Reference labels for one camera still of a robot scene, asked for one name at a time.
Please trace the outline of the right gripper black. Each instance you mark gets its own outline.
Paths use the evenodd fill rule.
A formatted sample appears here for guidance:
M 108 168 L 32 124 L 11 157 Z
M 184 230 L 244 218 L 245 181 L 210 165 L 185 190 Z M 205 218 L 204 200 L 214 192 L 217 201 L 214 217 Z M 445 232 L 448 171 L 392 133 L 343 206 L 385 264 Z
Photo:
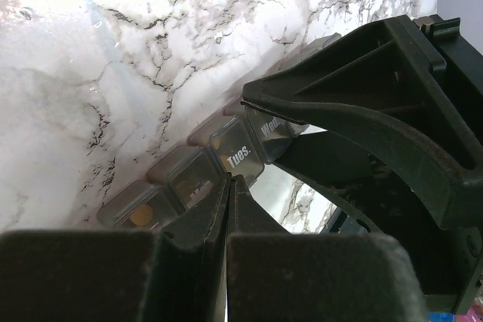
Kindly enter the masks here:
M 366 24 L 273 77 L 273 112 L 321 128 L 276 165 L 397 239 L 432 311 L 482 274 L 482 56 L 460 20 Z

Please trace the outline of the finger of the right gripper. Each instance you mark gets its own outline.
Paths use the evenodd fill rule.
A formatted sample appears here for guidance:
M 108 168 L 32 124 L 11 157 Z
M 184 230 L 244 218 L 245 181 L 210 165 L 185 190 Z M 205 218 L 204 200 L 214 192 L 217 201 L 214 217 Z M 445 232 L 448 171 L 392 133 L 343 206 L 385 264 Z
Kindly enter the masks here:
M 365 24 L 285 71 L 246 105 L 342 136 L 379 158 L 443 229 L 482 224 L 482 56 L 460 19 Z

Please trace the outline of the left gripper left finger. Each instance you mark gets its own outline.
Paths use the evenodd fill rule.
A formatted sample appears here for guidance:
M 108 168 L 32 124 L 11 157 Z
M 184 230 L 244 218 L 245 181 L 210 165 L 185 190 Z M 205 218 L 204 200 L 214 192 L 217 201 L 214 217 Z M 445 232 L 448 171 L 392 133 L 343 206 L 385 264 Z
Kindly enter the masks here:
M 1 236 L 3 321 L 207 321 L 216 305 L 231 178 L 156 231 Z

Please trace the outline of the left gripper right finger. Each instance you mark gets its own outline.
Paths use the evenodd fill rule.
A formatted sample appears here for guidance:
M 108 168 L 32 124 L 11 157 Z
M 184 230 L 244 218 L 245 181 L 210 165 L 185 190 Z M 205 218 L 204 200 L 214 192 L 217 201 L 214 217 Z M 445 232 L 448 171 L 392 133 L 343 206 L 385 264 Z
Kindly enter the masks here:
M 406 250 L 366 235 L 293 235 L 232 178 L 226 242 L 230 321 L 426 321 Z

